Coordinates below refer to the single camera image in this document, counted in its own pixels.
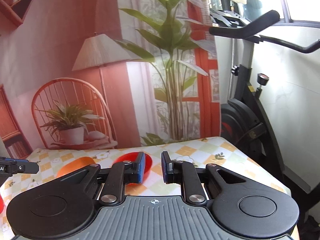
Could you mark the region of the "red bowl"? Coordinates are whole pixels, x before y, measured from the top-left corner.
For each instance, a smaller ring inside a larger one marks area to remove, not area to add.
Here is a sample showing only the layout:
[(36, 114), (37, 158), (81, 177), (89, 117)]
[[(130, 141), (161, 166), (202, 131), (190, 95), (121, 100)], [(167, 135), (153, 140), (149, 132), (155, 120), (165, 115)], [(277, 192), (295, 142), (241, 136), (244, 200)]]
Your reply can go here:
[[(119, 156), (113, 163), (118, 163), (121, 161), (135, 161), (139, 152), (130, 152), (124, 155)], [(145, 169), (144, 169), (144, 176), (143, 182), (147, 180), (150, 170), (152, 167), (152, 159), (148, 154), (145, 154)]]

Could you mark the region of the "orange square plate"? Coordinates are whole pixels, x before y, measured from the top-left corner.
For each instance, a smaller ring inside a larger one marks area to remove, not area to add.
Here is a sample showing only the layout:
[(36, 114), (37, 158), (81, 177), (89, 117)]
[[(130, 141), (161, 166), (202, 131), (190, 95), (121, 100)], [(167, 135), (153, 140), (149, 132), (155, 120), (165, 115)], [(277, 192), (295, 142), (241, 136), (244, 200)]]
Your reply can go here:
[(58, 172), (56, 175), (56, 178), (59, 178), (61, 176), (64, 176), (66, 174), (69, 174), (75, 170), (78, 170), (80, 168), (83, 168), (87, 165), (91, 165), (91, 164), (95, 164), (94, 159), (92, 159), (91, 157), (81, 157), (78, 158), (66, 165), (64, 165)]

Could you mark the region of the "red bowl edge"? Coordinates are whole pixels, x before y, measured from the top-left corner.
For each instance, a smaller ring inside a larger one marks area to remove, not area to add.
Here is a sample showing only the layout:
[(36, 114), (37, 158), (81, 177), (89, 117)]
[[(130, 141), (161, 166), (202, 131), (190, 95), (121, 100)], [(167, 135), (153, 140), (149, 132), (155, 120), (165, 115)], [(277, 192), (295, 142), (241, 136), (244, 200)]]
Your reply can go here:
[(3, 210), (4, 210), (4, 200), (0, 195), (0, 214), (3, 212)]

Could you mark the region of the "floral checkered tablecloth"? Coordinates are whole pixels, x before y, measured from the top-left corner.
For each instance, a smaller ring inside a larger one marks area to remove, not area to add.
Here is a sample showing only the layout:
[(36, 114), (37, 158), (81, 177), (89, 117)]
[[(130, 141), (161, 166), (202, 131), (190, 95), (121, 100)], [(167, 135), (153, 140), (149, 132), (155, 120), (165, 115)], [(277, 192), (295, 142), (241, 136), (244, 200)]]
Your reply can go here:
[(122, 155), (144, 152), (152, 159), (150, 172), (142, 184), (126, 187), (126, 194), (139, 196), (172, 196), (180, 194), (180, 186), (167, 185), (162, 178), (161, 153), (167, 151), (172, 160), (182, 160), (204, 168), (214, 163), (236, 172), (244, 177), (290, 195), (290, 189), (264, 170), (255, 161), (221, 137), (210, 137), (185, 142), (157, 146), (140, 146), (113, 150), (48, 150), (35, 149), (27, 157), (28, 161), (38, 163), (37, 174), (16, 174), (1, 186), (1, 197), (7, 206), (18, 194), (56, 178), (58, 171), (65, 165), (81, 157), (90, 157), (102, 168), (109, 168)]

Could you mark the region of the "black exercise bike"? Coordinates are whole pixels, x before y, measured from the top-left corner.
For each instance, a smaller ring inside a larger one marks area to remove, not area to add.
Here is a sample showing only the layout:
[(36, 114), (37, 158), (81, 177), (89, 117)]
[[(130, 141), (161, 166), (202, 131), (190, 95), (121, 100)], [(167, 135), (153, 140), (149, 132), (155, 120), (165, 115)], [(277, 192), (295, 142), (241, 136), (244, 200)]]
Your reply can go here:
[(229, 84), (232, 95), (227, 103), (221, 105), (221, 137), (244, 152), (291, 189), (292, 196), (300, 210), (299, 223), (308, 218), (308, 211), (319, 203), (319, 186), (310, 189), (307, 183), (295, 172), (284, 165), (280, 148), (271, 123), (260, 101), (269, 78), (263, 73), (257, 74), (258, 88), (253, 88), (250, 78), (255, 44), (270, 42), (299, 53), (310, 54), (319, 50), (319, 41), (309, 46), (297, 44), (279, 38), (260, 35), (266, 28), (276, 24), (280, 15), (270, 10), (256, 20), (249, 21), (242, 17), (236, 7), (247, 0), (222, 0), (223, 9), (210, 11), (217, 27), (211, 27), (213, 36), (243, 40), (242, 62), (231, 67), (231, 77), (236, 77), (236, 84)]

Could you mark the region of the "printed room backdrop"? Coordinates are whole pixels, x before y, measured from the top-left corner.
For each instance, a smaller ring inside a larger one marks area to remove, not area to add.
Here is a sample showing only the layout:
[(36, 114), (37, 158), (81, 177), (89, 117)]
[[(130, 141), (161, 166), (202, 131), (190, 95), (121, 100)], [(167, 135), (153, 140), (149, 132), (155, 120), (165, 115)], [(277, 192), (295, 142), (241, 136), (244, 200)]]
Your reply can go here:
[(1, 0), (1, 154), (220, 135), (221, 0)]

